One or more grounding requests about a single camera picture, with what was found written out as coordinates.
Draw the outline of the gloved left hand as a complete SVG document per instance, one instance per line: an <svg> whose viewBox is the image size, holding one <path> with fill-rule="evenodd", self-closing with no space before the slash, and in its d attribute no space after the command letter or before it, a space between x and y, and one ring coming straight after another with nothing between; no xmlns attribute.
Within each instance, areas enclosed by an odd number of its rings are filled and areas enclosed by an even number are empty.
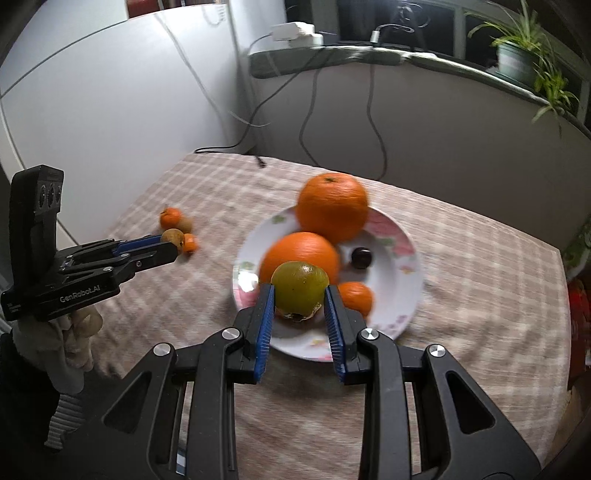
<svg viewBox="0 0 591 480"><path fill-rule="evenodd" d="M48 322L10 323L18 353L44 370L60 394L83 390L84 374L93 368L91 338L103 326L95 306L87 306Z"/></svg>

